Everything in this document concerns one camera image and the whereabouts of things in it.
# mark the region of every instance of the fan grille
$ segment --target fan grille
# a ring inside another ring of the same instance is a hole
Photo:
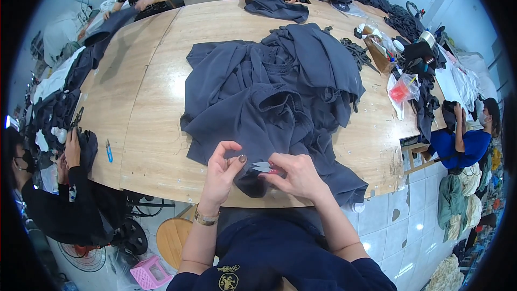
[[[106,249],[93,249],[87,254],[78,254],[74,245],[57,243],[63,256],[76,268],[84,272],[97,272],[106,263]]]

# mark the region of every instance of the wooden table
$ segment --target wooden table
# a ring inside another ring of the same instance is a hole
[[[382,11],[357,3],[378,20],[379,29],[395,37],[397,31],[384,23]],[[185,6],[142,19],[121,29],[111,41],[97,71],[92,70],[81,87],[84,106],[81,126],[97,134],[99,152],[91,179],[116,189],[197,203],[206,167],[186,157],[191,138],[179,128],[184,112],[184,82],[192,68],[186,56],[202,42],[245,40],[259,42],[270,29],[291,23],[252,15],[243,0],[225,0]],[[331,34],[347,37],[365,47],[353,31],[364,18],[343,15],[327,3],[307,4],[309,19]],[[387,76],[369,67],[361,71],[366,93],[359,112],[352,113],[347,128],[333,135],[337,160],[369,183],[366,197],[396,190],[403,178],[399,139],[418,135],[409,104],[399,121],[388,99]],[[435,84],[433,92],[443,94]],[[435,111],[433,130],[445,127],[441,109]],[[110,140],[113,163],[104,152]],[[229,207],[295,207],[310,205],[281,191],[270,190],[264,198],[249,198],[232,187]]]

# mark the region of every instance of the electric fan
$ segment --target electric fan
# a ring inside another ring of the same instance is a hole
[[[94,246],[79,246],[57,243],[63,256],[76,268],[84,272],[97,272],[106,263],[106,249]]]

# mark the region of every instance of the green garment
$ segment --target green garment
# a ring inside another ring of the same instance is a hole
[[[492,169],[492,155],[489,153],[487,157],[487,163],[481,169],[481,179],[479,180],[478,191],[483,191],[488,184],[488,172]]]
[[[469,198],[463,195],[462,186],[458,176],[449,174],[440,182],[438,191],[438,225],[445,230],[443,241],[449,237],[449,220],[453,215],[460,214],[461,228],[460,232],[465,229],[467,223],[467,206]]]

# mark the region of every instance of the round stool seat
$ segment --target round stool seat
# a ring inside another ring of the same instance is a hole
[[[189,236],[192,222],[183,218],[170,218],[161,223],[156,233],[156,244],[163,259],[176,270],[181,263],[183,245]]]

